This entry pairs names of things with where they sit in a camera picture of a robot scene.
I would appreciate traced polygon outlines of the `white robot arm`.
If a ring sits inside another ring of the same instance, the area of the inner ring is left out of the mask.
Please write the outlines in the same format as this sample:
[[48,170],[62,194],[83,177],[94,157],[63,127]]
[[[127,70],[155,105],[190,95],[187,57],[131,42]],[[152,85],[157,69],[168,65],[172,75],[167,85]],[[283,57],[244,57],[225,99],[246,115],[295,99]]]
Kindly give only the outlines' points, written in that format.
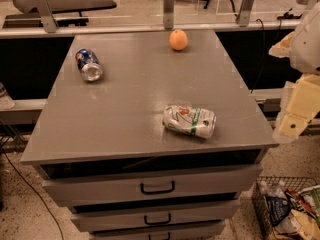
[[320,112],[320,1],[296,2],[306,5],[307,12],[295,30],[269,50],[273,57],[287,57],[290,66],[302,73],[283,87],[273,131],[280,144],[296,140]]

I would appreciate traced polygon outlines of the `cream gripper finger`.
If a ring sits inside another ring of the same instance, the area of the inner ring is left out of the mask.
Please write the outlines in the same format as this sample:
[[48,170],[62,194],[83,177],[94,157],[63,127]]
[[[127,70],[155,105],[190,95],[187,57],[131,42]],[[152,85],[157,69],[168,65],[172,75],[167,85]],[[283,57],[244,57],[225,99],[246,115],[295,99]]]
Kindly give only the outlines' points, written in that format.
[[272,137],[280,144],[291,143],[298,139],[309,123],[307,118],[279,113]]

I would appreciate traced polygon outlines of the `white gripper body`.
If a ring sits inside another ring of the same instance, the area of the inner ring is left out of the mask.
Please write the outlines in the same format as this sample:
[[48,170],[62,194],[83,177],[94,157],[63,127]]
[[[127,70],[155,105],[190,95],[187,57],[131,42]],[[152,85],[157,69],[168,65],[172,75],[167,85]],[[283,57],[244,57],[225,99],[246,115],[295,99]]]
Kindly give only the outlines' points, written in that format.
[[320,112],[320,76],[303,74],[293,87],[285,119],[290,124],[308,124]]

